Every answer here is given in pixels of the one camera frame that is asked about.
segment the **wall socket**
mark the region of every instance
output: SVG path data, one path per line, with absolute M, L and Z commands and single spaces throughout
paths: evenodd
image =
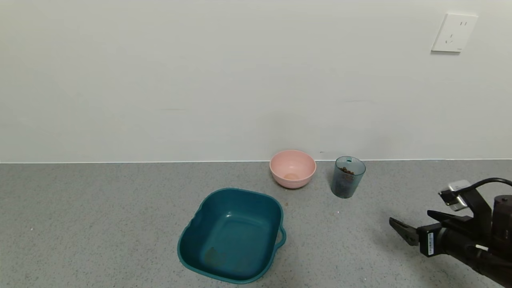
M 432 51 L 460 52 L 466 46 L 478 16 L 446 14 Z

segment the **basin handle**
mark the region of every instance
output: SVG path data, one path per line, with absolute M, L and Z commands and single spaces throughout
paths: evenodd
M 274 251 L 276 251 L 279 247 L 283 246 L 284 243 L 286 242 L 286 231 L 282 224 L 279 225 L 279 231 L 281 231 L 281 241 L 275 244 Z

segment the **speckled surface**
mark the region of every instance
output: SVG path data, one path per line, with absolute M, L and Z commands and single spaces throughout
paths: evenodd
M 275 197 L 285 245 L 244 287 L 499 287 L 450 256 L 426 258 L 388 225 L 450 212 L 448 182 L 511 178 L 512 161 L 372 161 L 354 197 L 329 190 L 333 162 L 287 190 L 266 162 L 0 165 L 1 287 L 235 287 L 187 270 L 178 238 L 201 201 L 223 187 Z M 489 184 L 487 201 L 511 193 Z

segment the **clear plastic cup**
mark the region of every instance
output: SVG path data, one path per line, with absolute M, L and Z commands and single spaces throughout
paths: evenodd
M 342 156 L 336 159 L 331 182 L 332 193 L 340 198 L 352 197 L 365 171 L 365 164 L 357 158 Z

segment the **label sticker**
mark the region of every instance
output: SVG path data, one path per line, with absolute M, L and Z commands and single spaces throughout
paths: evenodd
M 434 233 L 429 233 L 428 235 L 429 241 L 429 256 L 434 253 Z

